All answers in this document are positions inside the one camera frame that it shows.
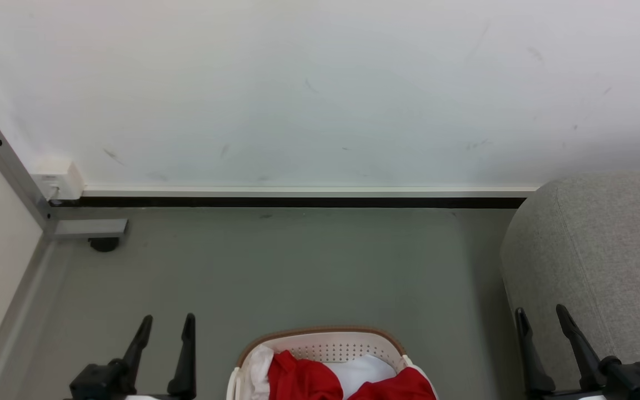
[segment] gray sofa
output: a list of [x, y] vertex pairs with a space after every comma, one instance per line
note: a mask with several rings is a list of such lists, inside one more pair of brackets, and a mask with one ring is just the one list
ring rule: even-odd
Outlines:
[[558, 389], [579, 387], [554, 307], [567, 306], [600, 357], [640, 361], [640, 172], [580, 174], [534, 193], [501, 250], [511, 308], [525, 308]]

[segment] clothes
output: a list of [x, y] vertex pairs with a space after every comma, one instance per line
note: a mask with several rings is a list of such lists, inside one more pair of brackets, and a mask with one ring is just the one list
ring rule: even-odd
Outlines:
[[349, 400], [438, 400], [424, 375], [411, 367], [396, 377], [380, 382], [367, 382]]
[[342, 400], [347, 400], [365, 382], [379, 382], [397, 375], [389, 364], [370, 354], [365, 354], [348, 362], [328, 362], [325, 365], [340, 380], [343, 393]]
[[275, 354], [268, 370], [269, 400], [342, 400], [340, 380], [322, 362]]
[[244, 378], [246, 390], [243, 391], [242, 400], [268, 400], [271, 392], [268, 370], [273, 361], [273, 350], [259, 345], [249, 357], [248, 373]]

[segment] gray metal bar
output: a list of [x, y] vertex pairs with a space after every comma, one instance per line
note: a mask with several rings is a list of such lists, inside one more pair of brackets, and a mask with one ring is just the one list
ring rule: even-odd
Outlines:
[[18, 198], [26, 206], [38, 225], [45, 231], [51, 219], [51, 206], [48, 205], [36, 183], [31, 179], [26, 167], [21, 164], [16, 153], [9, 146], [0, 130], [0, 172], [8, 184], [16, 192]]
[[53, 237], [56, 239], [120, 238], [127, 229], [122, 219], [64, 219], [58, 221]]

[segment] laundry basket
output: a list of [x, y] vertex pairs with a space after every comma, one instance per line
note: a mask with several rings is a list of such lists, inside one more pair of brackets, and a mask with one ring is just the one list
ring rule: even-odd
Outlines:
[[[244, 397], [242, 392], [249, 387], [244, 382], [248, 376], [249, 355], [259, 345], [269, 347], [276, 353], [288, 350], [296, 359], [317, 362], [348, 362], [370, 354], [391, 365], [397, 373], [404, 368], [414, 368], [431, 384], [424, 371], [407, 357], [404, 347], [387, 332], [370, 327], [313, 327], [269, 334], [249, 344], [231, 372], [226, 400], [241, 400]], [[438, 400], [433, 384], [431, 389]]]

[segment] power outlet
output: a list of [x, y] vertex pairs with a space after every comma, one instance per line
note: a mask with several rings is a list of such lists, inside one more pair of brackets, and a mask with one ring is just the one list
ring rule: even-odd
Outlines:
[[43, 160], [31, 178], [46, 200], [76, 200], [83, 193], [83, 179], [71, 160]]

